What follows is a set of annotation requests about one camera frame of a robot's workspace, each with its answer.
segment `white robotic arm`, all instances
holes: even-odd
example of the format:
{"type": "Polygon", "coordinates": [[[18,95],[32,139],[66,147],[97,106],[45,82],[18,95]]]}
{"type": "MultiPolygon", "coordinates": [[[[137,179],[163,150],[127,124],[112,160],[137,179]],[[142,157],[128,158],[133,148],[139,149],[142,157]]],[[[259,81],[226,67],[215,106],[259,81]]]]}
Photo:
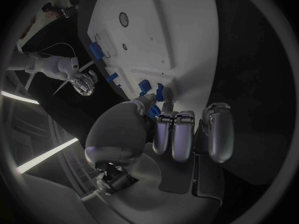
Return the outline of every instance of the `white robotic arm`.
{"type": "Polygon", "coordinates": [[[89,74],[80,73],[77,57],[51,56],[42,58],[37,53],[31,53],[29,57],[35,58],[35,64],[31,67],[25,67],[25,72],[42,72],[53,79],[68,80],[74,89],[83,96],[90,96],[94,92],[94,84],[98,81],[97,75],[93,71],[89,71],[89,74]]]}

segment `round hole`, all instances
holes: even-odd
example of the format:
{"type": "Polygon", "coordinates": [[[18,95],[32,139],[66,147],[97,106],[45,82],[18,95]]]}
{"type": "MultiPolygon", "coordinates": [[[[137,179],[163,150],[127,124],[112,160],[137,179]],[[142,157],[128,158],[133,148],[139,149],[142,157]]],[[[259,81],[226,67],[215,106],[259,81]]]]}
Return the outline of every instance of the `round hole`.
{"type": "Polygon", "coordinates": [[[127,27],[129,25],[129,19],[125,13],[121,12],[119,19],[120,19],[120,23],[123,27],[127,27]]]}

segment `white light bar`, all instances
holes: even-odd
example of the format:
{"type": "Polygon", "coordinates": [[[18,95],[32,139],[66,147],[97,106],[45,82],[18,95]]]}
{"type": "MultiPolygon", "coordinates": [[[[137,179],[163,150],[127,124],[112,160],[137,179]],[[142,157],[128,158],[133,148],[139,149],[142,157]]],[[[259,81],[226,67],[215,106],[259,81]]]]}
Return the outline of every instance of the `white light bar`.
{"type": "Polygon", "coordinates": [[[30,168],[34,167],[35,165],[39,164],[40,162],[44,161],[45,159],[47,159],[48,157],[51,157],[52,155],[54,155],[55,153],[61,151],[62,149],[66,148],[67,146],[71,145],[72,143],[78,141],[77,138],[74,138],[56,148],[53,148],[52,150],[36,157],[36,158],[33,158],[32,160],[30,160],[29,162],[27,163],[24,163],[23,165],[17,167],[17,171],[19,173],[24,173],[26,172],[27,170],[29,170],[30,168]]]}
{"type": "Polygon", "coordinates": [[[1,95],[9,97],[9,98],[16,99],[16,100],[19,100],[19,101],[25,101],[25,102],[29,102],[29,103],[39,104],[37,101],[30,100],[30,99],[27,99],[27,98],[23,98],[23,97],[20,97],[20,96],[16,96],[16,95],[7,93],[5,91],[1,91],[1,95]]]}

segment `white curved surface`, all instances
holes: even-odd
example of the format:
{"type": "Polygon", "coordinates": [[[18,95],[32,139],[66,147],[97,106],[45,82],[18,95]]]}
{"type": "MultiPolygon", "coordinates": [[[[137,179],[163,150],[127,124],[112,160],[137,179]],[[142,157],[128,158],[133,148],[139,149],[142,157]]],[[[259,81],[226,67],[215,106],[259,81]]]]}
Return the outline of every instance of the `white curved surface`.
{"type": "Polygon", "coordinates": [[[217,64],[215,0],[98,0],[88,35],[95,42],[103,30],[117,51],[104,58],[106,69],[109,74],[122,70],[114,82],[128,98],[139,96],[143,79],[150,82],[148,93],[156,93],[157,83],[162,83],[173,89],[175,110],[194,111],[198,126],[217,64]],[[129,18],[128,27],[119,22],[121,12],[129,18]]]}

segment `metallic robot hand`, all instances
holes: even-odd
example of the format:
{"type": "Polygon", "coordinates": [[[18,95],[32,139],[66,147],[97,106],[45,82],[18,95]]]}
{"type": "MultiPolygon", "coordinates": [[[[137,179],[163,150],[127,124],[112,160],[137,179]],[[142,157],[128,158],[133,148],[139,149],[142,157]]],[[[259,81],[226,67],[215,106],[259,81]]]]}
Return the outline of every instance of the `metallic robot hand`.
{"type": "Polygon", "coordinates": [[[88,72],[89,75],[77,72],[70,77],[74,89],[82,96],[90,96],[95,90],[94,84],[98,81],[96,73],[88,72]]]}

